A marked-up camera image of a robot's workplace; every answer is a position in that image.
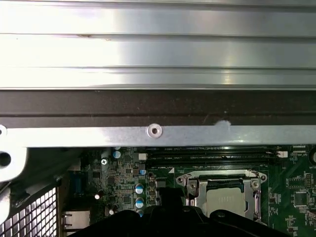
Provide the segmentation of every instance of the metal chassis frame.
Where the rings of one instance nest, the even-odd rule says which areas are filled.
[[[0,147],[20,151],[21,170],[28,148],[316,144],[313,91],[1,91],[0,101]],[[11,164],[0,182],[15,178]]]

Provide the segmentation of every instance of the electrolytic capacitor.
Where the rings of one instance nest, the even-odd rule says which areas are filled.
[[[114,215],[118,211],[118,206],[117,205],[112,205],[109,211],[110,215]]]
[[[138,210],[137,213],[140,215],[140,217],[142,217],[144,215],[144,211],[143,210]]]
[[[98,193],[96,195],[94,195],[94,198],[96,200],[99,200],[103,196],[104,196],[104,192],[103,192],[103,190],[100,190],[100,191],[98,191]]]
[[[136,192],[137,194],[142,194],[143,191],[144,191],[144,186],[143,186],[142,184],[137,184],[137,185],[135,186],[135,192]]]
[[[144,200],[139,197],[136,199],[136,202],[135,202],[135,206],[136,208],[143,208],[144,207]]]

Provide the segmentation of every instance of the integrated circuit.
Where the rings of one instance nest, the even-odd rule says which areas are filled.
[[[288,180],[288,187],[291,189],[305,188],[305,178],[291,178]]]
[[[295,192],[294,193],[294,206],[307,206],[308,205],[308,193],[307,192]]]
[[[131,202],[131,197],[130,196],[124,196],[123,197],[123,202],[124,203],[130,203]]]
[[[115,184],[115,177],[109,177],[108,184]]]

